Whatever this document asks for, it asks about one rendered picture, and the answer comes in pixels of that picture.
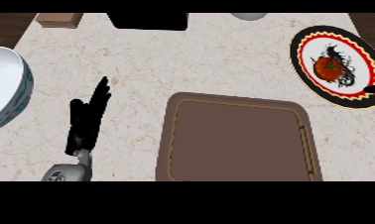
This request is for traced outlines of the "brown wooden block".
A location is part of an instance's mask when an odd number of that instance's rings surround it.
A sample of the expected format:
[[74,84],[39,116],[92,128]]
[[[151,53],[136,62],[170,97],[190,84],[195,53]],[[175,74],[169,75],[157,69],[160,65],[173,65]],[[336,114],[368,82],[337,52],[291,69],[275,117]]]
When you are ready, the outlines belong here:
[[36,21],[45,28],[76,29],[83,15],[83,13],[40,13]]

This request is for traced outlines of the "patterned black red white plate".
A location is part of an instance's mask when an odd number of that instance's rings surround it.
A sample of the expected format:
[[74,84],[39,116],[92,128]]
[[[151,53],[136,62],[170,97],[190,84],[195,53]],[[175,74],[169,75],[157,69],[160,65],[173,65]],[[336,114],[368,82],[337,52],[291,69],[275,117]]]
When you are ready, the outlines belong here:
[[[300,80],[322,99],[345,108],[375,108],[375,93],[364,91],[375,85],[375,49],[355,34],[333,26],[309,27],[294,35],[288,54]],[[314,72],[322,56],[336,58],[343,68],[331,82]]]

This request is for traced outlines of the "brown tray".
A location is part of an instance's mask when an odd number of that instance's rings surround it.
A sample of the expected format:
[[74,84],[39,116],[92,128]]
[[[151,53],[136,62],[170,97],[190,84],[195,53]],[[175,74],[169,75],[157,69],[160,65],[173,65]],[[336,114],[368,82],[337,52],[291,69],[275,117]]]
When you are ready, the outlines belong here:
[[156,178],[321,181],[303,107],[290,101],[173,94],[166,108]]

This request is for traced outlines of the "red tomato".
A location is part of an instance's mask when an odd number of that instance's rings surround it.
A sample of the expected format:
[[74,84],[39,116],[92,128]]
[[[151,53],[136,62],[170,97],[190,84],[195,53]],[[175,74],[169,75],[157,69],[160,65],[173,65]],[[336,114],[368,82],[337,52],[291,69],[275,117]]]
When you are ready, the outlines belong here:
[[314,72],[321,80],[334,81],[343,73],[339,60],[333,57],[322,56],[314,64]]

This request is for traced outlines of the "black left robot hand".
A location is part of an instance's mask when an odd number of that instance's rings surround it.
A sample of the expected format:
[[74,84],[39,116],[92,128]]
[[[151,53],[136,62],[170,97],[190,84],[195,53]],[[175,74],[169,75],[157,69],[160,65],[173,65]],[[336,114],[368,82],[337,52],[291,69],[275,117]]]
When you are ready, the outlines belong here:
[[77,151],[95,149],[101,119],[111,97],[108,78],[104,77],[94,91],[89,103],[74,99],[71,108],[71,129],[66,153],[73,156]]

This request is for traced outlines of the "white blue bowl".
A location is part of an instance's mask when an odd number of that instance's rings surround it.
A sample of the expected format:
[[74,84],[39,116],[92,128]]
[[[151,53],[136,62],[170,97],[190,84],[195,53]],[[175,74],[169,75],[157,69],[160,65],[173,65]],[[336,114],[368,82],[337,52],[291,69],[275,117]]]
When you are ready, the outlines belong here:
[[24,112],[33,95],[33,70],[21,55],[0,47],[0,128]]

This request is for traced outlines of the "grey round object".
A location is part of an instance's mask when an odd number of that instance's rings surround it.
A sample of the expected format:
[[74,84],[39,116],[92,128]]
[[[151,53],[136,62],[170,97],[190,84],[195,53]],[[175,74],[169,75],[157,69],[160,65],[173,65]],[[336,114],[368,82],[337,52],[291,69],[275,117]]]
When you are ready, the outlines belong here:
[[263,19],[268,13],[232,13],[232,15],[244,21],[257,21]]

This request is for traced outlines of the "black appliance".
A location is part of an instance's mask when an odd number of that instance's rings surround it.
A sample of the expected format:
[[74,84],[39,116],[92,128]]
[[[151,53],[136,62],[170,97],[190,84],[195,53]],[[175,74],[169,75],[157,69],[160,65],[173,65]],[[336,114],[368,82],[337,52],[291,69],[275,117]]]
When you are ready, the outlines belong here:
[[188,13],[108,13],[113,25],[119,29],[185,31]]

